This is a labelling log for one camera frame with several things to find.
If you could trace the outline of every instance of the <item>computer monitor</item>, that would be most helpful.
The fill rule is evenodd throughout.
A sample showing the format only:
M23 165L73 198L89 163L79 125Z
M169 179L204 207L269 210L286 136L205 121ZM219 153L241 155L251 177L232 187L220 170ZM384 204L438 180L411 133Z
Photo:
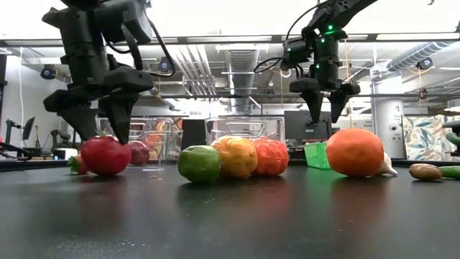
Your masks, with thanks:
M22 129L22 140L28 140L30 137L30 133L32 132L32 128L34 127L35 117L32 117L27 120L25 126Z

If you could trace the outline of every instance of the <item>red tomato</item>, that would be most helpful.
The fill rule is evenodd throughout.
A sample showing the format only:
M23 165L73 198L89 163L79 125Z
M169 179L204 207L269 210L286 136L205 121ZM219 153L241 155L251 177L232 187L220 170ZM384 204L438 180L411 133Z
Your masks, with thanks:
M81 157L89 171L100 176L112 176L128 166L131 149L112 136L93 137L81 147Z
M88 169L81 159L81 155L71 157L68 165L70 166L70 173L77 173L78 175L85 175L88 173Z
M277 140L262 137L253 140L257 151L257 168L252 173L255 176L277 176L284 172L289 163L286 145Z

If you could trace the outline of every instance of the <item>green plastic container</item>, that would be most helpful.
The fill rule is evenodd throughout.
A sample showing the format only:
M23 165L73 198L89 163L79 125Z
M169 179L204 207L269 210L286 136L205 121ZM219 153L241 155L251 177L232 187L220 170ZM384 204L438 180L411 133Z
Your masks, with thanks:
M326 155L326 143L307 143L303 147L308 167L317 169L331 169Z

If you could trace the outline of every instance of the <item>white pillar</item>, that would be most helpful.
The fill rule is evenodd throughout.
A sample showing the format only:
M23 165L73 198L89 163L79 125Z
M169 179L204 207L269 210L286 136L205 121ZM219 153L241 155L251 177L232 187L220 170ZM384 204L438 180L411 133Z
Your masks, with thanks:
M401 75L372 82L373 94L396 94L403 89ZM405 158L403 136L404 103L401 98L373 98L372 121L374 132L391 158Z

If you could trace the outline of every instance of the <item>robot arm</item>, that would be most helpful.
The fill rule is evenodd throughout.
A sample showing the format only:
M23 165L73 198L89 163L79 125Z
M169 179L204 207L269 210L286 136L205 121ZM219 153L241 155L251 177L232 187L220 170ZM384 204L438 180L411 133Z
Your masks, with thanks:
M313 55L308 74L289 85L291 92L300 93L308 105L313 123L319 121L324 93L330 92L331 120L337 122L350 95L359 94L355 83L343 83L339 77L339 40L348 36L342 30L358 12L377 0L328 0L317 6L301 37L287 39L281 58L281 68L297 69Z
M42 18L60 30L65 49L61 63L69 65L72 83L44 100L47 111L61 116L83 140L96 135L96 115L104 113L122 144L128 142L132 107L139 93L154 88L151 76L169 77L143 70L138 45L155 33L167 58L169 53L146 15L150 0L63 0L68 8L51 9ZM112 45L127 42L129 51ZM106 53L104 41L119 53L131 53L135 68L118 63ZM98 101L98 109L91 109Z

